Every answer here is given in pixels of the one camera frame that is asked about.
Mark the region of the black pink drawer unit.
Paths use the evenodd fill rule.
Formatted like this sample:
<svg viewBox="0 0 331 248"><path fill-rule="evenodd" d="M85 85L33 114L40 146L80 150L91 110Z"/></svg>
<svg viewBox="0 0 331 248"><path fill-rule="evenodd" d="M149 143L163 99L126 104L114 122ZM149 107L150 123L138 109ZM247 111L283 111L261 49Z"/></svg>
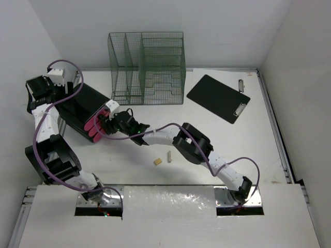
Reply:
<svg viewBox="0 0 331 248"><path fill-rule="evenodd" d="M97 130L102 133L105 131L99 121L96 121L96 125L94 125L94 117L109 100L102 93L84 84L77 95L55 107L68 126L90 142L96 143L101 140L101 135Z"/></svg>

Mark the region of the yellow eraser cube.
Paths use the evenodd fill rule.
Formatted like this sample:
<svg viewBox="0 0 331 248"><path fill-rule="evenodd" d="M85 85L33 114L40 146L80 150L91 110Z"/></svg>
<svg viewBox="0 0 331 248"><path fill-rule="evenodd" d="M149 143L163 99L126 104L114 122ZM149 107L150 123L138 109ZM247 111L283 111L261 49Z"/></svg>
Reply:
<svg viewBox="0 0 331 248"><path fill-rule="evenodd" d="M155 161L154 161L154 164L155 165L159 165L159 164L161 164L162 163L162 160L160 159L160 158L158 158L158 159L156 159Z"/></svg>

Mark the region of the grey small eraser block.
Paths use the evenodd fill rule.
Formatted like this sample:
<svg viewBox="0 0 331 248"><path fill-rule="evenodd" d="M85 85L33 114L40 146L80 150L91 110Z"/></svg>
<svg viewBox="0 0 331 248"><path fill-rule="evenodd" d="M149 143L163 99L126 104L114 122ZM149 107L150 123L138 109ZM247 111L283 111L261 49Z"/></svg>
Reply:
<svg viewBox="0 0 331 248"><path fill-rule="evenodd" d="M169 163L172 162L172 153L171 153L171 151L168 151L168 162Z"/></svg>

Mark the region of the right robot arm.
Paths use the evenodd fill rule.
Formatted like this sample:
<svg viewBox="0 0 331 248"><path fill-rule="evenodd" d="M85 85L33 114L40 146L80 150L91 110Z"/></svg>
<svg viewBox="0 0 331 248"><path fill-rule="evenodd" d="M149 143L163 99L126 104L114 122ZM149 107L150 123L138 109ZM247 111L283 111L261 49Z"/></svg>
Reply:
<svg viewBox="0 0 331 248"><path fill-rule="evenodd" d="M100 122L104 129L98 133L110 140L132 140L139 146L173 146L190 163L209 169L213 177L218 177L228 188L230 197L240 206L243 205L252 186L246 176L238 173L214 151L210 139L193 125L185 122L167 124L158 129L139 123L131 110L109 113L100 112L93 118L94 126Z"/></svg>

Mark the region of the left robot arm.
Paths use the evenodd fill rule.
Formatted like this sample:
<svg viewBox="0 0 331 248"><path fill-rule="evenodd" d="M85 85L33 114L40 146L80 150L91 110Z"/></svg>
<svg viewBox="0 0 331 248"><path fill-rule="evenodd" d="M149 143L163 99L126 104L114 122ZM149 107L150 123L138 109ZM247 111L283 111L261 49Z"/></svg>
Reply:
<svg viewBox="0 0 331 248"><path fill-rule="evenodd" d="M90 142L97 142L101 137L93 126L93 118L109 98L86 84L73 86L68 82L66 90L46 76L26 81L25 87L27 110L39 128L36 140L39 158L36 158L33 146L25 148L32 166L45 184L57 184L57 181L41 168L39 160L59 180L82 189L86 200L99 201L103 195L102 182L96 175L82 170L78 157L59 132L58 121L62 119Z"/></svg>

